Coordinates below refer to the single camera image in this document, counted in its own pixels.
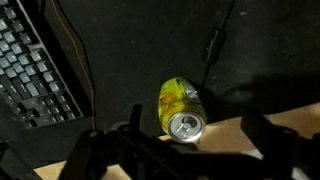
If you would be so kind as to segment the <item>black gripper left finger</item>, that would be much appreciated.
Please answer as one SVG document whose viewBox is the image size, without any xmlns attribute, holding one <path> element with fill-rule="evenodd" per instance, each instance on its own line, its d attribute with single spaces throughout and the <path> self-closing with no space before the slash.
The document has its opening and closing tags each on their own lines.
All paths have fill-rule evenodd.
<svg viewBox="0 0 320 180">
<path fill-rule="evenodd" d="M 140 126 L 141 120 L 141 113 L 142 113 L 142 105 L 135 104 L 131 111 L 131 116 L 129 120 L 129 128 L 131 131 L 138 131 Z"/>
</svg>

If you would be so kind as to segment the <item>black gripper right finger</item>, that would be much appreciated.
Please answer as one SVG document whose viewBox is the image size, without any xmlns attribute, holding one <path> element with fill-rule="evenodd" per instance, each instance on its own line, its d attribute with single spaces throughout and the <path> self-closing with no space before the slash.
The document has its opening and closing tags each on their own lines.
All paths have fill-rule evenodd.
<svg viewBox="0 0 320 180">
<path fill-rule="evenodd" d="M 241 130 L 267 159 L 291 159 L 293 156 L 294 131 L 273 124 L 254 109 L 242 113 Z"/>
</svg>

